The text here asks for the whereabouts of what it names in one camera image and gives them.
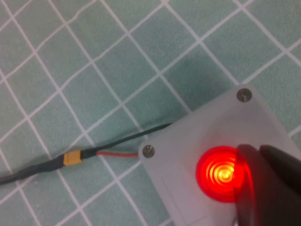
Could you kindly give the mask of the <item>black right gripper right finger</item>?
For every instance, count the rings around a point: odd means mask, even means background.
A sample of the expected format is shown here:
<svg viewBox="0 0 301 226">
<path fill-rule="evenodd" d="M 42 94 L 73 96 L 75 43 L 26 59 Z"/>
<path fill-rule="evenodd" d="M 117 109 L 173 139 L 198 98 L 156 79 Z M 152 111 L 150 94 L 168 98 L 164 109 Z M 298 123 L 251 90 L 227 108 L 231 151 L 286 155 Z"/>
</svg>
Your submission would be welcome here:
<svg viewBox="0 0 301 226">
<path fill-rule="evenodd" d="M 259 152 L 284 184 L 301 195 L 301 161 L 271 145 L 262 145 Z"/>
</svg>

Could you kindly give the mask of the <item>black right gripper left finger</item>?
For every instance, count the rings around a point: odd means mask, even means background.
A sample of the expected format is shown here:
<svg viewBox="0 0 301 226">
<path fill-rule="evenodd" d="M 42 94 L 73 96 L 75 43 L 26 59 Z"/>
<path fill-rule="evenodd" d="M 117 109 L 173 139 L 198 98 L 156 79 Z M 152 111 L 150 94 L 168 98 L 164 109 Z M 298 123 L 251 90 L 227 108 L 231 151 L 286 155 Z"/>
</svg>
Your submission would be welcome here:
<svg viewBox="0 0 301 226">
<path fill-rule="evenodd" d="M 237 165 L 243 177 L 234 188 L 238 225 L 299 226 L 301 196 L 281 181 L 259 149 L 237 147 Z"/>
</svg>

